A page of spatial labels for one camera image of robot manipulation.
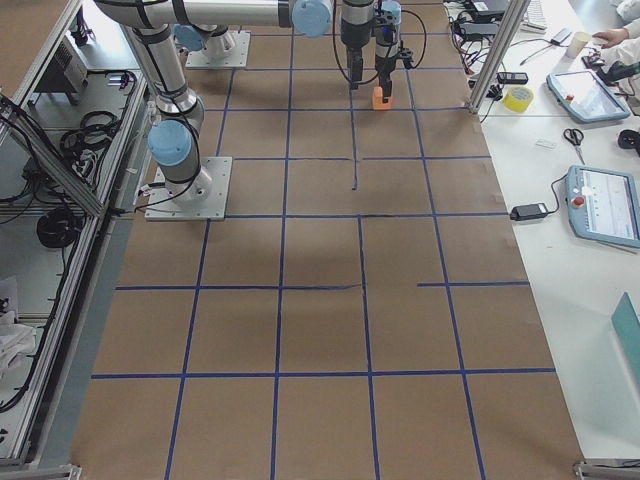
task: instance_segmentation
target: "blue tape grid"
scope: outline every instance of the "blue tape grid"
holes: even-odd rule
[[[420,3],[407,3],[407,6],[421,6],[421,5],[442,5],[439,2],[420,2]],[[420,161],[423,164],[423,169],[425,173],[425,182],[427,184],[427,189],[429,192],[429,206],[431,211],[434,213],[430,214],[414,214],[414,215],[288,215],[287,214],[287,183],[288,183],[288,168],[290,161],[299,160],[297,158],[289,157],[289,146],[290,146],[290,134],[291,134],[291,113],[293,111],[304,111],[304,109],[292,109],[292,82],[293,82],[293,73],[294,71],[300,71],[304,69],[294,69],[293,68],[293,55],[294,55],[294,42],[295,38],[298,36],[293,33],[289,33],[286,35],[279,34],[254,34],[256,36],[287,36],[291,38],[291,51],[290,51],[290,68],[287,69],[247,69],[253,71],[288,71],[289,72],[289,108],[286,110],[288,112],[287,119],[287,139],[286,139],[286,153],[285,158],[278,159],[267,159],[267,160],[281,160],[285,163],[285,174],[284,174],[284,194],[283,194],[283,214],[282,215],[229,215],[229,218],[280,218],[282,221],[281,227],[281,248],[280,248],[280,272],[279,272],[279,282],[278,285],[237,285],[237,286],[216,286],[216,285],[203,285],[202,284],[202,274],[204,269],[204,259],[206,256],[207,242],[209,238],[209,233],[212,228],[212,224],[210,221],[207,222],[203,244],[200,253],[200,263],[198,267],[198,274],[196,278],[195,285],[174,285],[174,286],[166,286],[166,285],[138,285],[138,286],[119,286],[116,289],[120,291],[143,291],[143,290],[189,290],[194,292],[194,299],[191,311],[191,317],[189,322],[189,330],[187,336],[187,343],[185,348],[183,366],[181,372],[176,373],[128,373],[128,374],[94,374],[92,375],[92,379],[94,380],[116,380],[116,379],[179,379],[180,385],[178,390],[178,396],[176,401],[176,408],[173,420],[173,427],[171,433],[171,441],[169,445],[169,452],[167,455],[166,469],[165,469],[165,480],[170,480],[171,478],[171,469],[173,465],[173,455],[175,451],[175,445],[178,434],[178,427],[180,424],[180,414],[182,409],[182,402],[184,398],[184,387],[187,379],[195,379],[195,378],[273,378],[274,379],[274,393],[273,393],[273,421],[272,421],[272,444],[271,444],[271,470],[270,470],[270,480],[275,480],[276,478],[276,462],[277,462],[277,432],[278,432],[278,402],[279,402],[279,381],[280,378],[327,378],[327,377],[366,377],[368,379],[369,386],[369,404],[370,404],[370,414],[371,414],[371,438],[372,438],[372,448],[373,448],[373,459],[374,459],[374,471],[376,480],[380,480],[380,465],[378,458],[378,448],[377,448],[377,431],[376,431],[376,413],[375,413],[375,395],[374,395],[374,378],[376,377],[385,377],[385,376],[436,376],[436,375],[459,375],[462,378],[465,399],[467,404],[467,411],[469,416],[469,423],[471,426],[471,431],[473,435],[473,442],[478,462],[478,470],[480,473],[480,477],[482,480],[486,479],[486,473],[484,468],[484,461],[482,457],[482,450],[480,446],[480,441],[478,438],[478,432],[473,412],[473,404],[471,399],[471,394],[469,392],[469,386],[467,382],[468,376],[473,375],[490,375],[490,374],[540,374],[540,373],[555,373],[554,368],[503,368],[503,369],[467,369],[464,363],[464,356],[462,352],[462,345],[460,341],[460,334],[457,325],[456,313],[453,305],[451,289],[455,287],[474,287],[474,286],[482,286],[482,287],[502,287],[502,286],[526,286],[529,285],[528,282],[450,282],[447,274],[447,265],[444,257],[444,250],[442,246],[442,239],[440,236],[440,229],[438,225],[438,220],[441,217],[449,217],[449,216],[505,216],[506,212],[484,212],[484,213],[437,213],[435,210],[435,202],[432,195],[428,169],[429,163],[431,160],[468,160],[468,159],[486,159],[489,158],[487,156],[467,156],[467,157],[433,157],[426,156],[424,143],[422,139],[422,135],[419,128],[419,119],[418,112],[419,111],[435,111],[435,110],[460,110],[460,107],[453,108],[434,108],[434,109],[397,109],[397,111],[411,111],[414,115],[416,130],[418,134],[418,142],[420,146],[421,157],[419,158],[406,158],[406,157],[398,157],[398,158],[366,158],[363,160],[415,160]],[[432,33],[430,35],[448,35],[448,33]],[[423,67],[420,70],[459,70],[460,67]],[[327,70],[327,71],[335,71],[335,69],[306,69],[306,70]],[[413,104],[413,88],[411,85],[411,78],[408,74],[407,82],[409,88],[409,95],[411,97],[411,101]],[[218,138],[217,152],[219,154],[221,141],[224,134],[225,122],[227,113],[229,111],[236,111],[242,109],[230,109],[229,108],[229,98],[231,95],[231,90],[233,86],[235,76],[235,70],[231,74],[231,79],[229,82],[229,88],[227,92],[227,98],[225,102],[225,106],[222,110],[220,109],[208,109],[208,111],[222,111],[223,118],[220,127],[220,133]],[[284,111],[284,109],[265,109],[265,110],[273,110],[273,111]],[[340,109],[327,109],[328,111],[340,111]],[[353,158],[357,159],[357,147],[356,147],[356,125],[354,120],[354,112],[362,110],[369,111],[368,109],[357,109],[353,107],[353,101],[350,93],[350,108],[344,109],[344,111],[349,111],[351,114],[351,127],[352,127],[352,141],[353,141]],[[252,158],[234,158],[234,161],[242,161],[242,160],[252,160]],[[357,176],[357,161],[354,161],[354,189],[358,186],[358,176]],[[407,371],[375,371],[372,364],[372,351],[371,351],[371,341],[370,341],[370,332],[369,332],[369,319],[368,319],[368,299],[367,299],[367,281],[366,281],[366,265],[365,265],[365,257],[364,257],[364,232],[362,221],[365,218],[432,218],[435,225],[436,239],[438,244],[440,263],[444,275],[444,282],[440,283],[419,283],[418,287],[428,288],[428,287],[444,287],[447,293],[447,299],[449,303],[449,310],[451,314],[452,327],[454,331],[454,338],[456,343],[457,355],[459,368],[451,369],[451,370],[407,370]],[[285,252],[285,234],[286,234],[286,221],[289,218],[353,218],[358,222],[358,238],[359,238],[359,247],[360,247],[360,266],[361,266],[361,278],[362,283],[359,285],[345,285],[345,286],[290,286],[284,285],[284,252]],[[282,298],[283,292],[288,289],[298,289],[298,290],[340,290],[346,288],[362,288],[362,296],[363,296],[363,307],[364,307],[364,331],[366,337],[366,353],[367,353],[367,371],[362,372],[281,372],[280,371],[280,345],[281,345],[281,331],[282,331]],[[193,337],[193,330],[196,318],[196,312],[198,307],[199,294],[202,290],[278,290],[278,313],[277,313],[277,328],[276,328],[276,354],[275,354],[275,369],[274,372],[204,372],[204,373],[189,373],[188,363],[189,356],[191,352],[191,342]]]

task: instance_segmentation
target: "white table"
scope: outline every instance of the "white table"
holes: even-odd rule
[[[549,24],[546,38],[563,27],[582,29],[567,0],[544,0],[543,8]],[[514,41],[524,38],[535,35],[519,33]],[[528,87],[536,97],[528,110],[517,114],[497,103],[482,124],[507,207],[541,201],[555,206],[550,183],[579,164],[573,146],[562,138],[565,128],[583,130],[587,165],[631,173],[640,187],[640,158],[616,144],[618,133],[637,130],[640,120],[590,126],[572,120],[545,78],[550,72],[582,70],[582,63],[554,47],[519,66],[543,46],[533,42],[512,47],[504,60],[508,71],[529,74]],[[484,102],[480,118],[489,103]],[[556,147],[536,145],[540,139]],[[567,220],[564,187],[556,188],[560,211],[542,221],[514,223],[514,231],[574,428],[587,458],[640,458],[640,389],[611,325],[623,292],[629,292],[640,309],[640,253],[577,238]]]

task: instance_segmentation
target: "yellow tape roll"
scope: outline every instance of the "yellow tape roll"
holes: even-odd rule
[[[533,92],[527,87],[511,87],[504,97],[504,106],[514,112],[524,112],[533,101]]]

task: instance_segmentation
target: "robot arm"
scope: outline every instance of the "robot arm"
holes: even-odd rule
[[[183,202],[204,201],[212,180],[202,166],[198,149],[204,106],[187,84],[170,25],[185,26],[186,35],[190,35],[196,46],[206,44],[207,38],[216,32],[224,34],[226,25],[293,26],[308,37],[319,37],[335,25],[336,11],[332,0],[94,1],[107,16],[124,27],[138,64],[155,94],[163,121],[149,134],[149,150],[164,174],[169,197],[178,207]],[[398,46],[400,5],[393,0],[349,0],[343,2],[341,12],[340,37],[347,48],[349,71],[345,76],[351,88],[363,84],[362,48],[375,35],[377,73],[370,81],[379,79],[376,89],[380,92],[380,103],[388,102],[381,109],[388,109],[390,74],[396,60],[403,59],[405,66],[410,64],[410,52],[407,55],[408,51]]]
[[[95,3],[124,27],[155,94],[163,121],[152,128],[148,144],[176,203],[206,197],[211,178],[202,168],[198,150],[204,106],[187,84],[170,24],[192,26],[195,34],[203,36],[210,36],[220,25],[291,27],[293,24],[308,36],[319,36],[327,31],[332,18],[330,0],[95,0]]]

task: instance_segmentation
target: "orange object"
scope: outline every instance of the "orange object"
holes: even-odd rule
[[[374,87],[372,100],[374,110],[391,110],[393,96],[387,98],[387,101],[385,102],[384,97],[382,96],[382,87]]]

